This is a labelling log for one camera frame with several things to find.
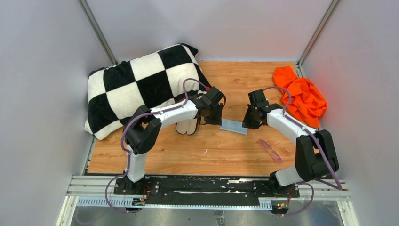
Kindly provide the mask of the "light blue cleaning cloth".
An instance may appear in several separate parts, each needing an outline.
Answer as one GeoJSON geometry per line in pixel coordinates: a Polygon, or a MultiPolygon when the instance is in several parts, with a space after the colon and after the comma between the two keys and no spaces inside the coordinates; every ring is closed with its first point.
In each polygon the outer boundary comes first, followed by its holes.
{"type": "Polygon", "coordinates": [[[242,123],[239,121],[222,119],[222,125],[219,127],[219,129],[247,135],[247,128],[242,127],[242,123]]]}

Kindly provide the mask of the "black glasses case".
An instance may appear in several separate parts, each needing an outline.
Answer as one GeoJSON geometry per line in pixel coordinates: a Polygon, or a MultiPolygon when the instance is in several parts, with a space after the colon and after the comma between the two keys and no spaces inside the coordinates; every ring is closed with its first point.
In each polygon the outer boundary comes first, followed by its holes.
{"type": "Polygon", "coordinates": [[[179,134],[193,135],[198,127],[199,119],[180,121],[176,124],[176,132],[179,134]]]}

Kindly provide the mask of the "pink transparent sunglasses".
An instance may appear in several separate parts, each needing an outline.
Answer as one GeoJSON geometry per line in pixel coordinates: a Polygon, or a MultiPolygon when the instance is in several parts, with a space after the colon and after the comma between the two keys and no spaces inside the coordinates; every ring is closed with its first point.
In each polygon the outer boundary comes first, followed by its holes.
{"type": "Polygon", "coordinates": [[[258,140],[260,146],[268,153],[268,155],[277,163],[281,164],[283,162],[282,158],[277,154],[277,152],[263,139],[258,140]]]}

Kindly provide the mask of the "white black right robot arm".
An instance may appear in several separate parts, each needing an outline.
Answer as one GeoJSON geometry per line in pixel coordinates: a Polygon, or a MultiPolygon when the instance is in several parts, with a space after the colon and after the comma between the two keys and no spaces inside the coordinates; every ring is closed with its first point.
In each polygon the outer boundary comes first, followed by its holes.
{"type": "Polygon", "coordinates": [[[262,125],[277,129],[295,145],[294,165],[270,174],[269,191],[274,196],[282,196],[287,187],[293,184],[317,180],[331,175],[335,184],[326,185],[341,190],[342,185],[336,175],[339,162],[332,135],[327,130],[311,128],[294,119],[286,108],[279,104],[270,104],[259,89],[248,94],[249,105],[242,126],[258,129],[262,125]]]}

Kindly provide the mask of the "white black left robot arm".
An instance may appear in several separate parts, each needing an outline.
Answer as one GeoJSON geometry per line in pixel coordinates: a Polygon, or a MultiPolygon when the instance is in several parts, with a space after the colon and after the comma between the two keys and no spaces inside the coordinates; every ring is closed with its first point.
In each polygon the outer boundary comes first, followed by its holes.
{"type": "Polygon", "coordinates": [[[159,132],[175,124],[180,134],[192,135],[201,121],[209,125],[222,124],[222,110],[226,96],[216,87],[207,89],[205,94],[187,97],[184,101],[163,107],[141,106],[125,126],[121,146],[128,153],[124,177],[128,178],[126,189],[140,194],[144,189],[145,161],[156,143],[159,132]]]}

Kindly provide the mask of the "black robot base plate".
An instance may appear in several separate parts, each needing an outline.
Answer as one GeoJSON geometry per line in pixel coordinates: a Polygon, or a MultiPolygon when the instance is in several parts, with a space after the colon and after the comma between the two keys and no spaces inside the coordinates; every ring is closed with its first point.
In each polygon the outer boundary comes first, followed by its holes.
{"type": "Polygon", "coordinates": [[[110,194],[144,200],[148,206],[187,207],[255,207],[262,198],[288,201],[300,196],[296,185],[270,188],[268,177],[204,175],[146,175],[137,182],[118,178],[110,194]]]}

